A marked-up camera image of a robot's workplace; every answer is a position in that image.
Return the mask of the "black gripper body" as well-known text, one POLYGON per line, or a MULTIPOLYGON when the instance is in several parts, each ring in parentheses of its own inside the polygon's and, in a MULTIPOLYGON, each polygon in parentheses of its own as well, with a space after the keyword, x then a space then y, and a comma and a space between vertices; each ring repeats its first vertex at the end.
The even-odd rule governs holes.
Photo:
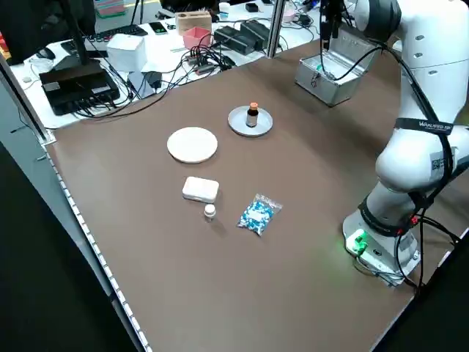
POLYGON ((321 0, 320 16, 325 22, 341 22, 342 14, 346 10, 343 0, 321 0))

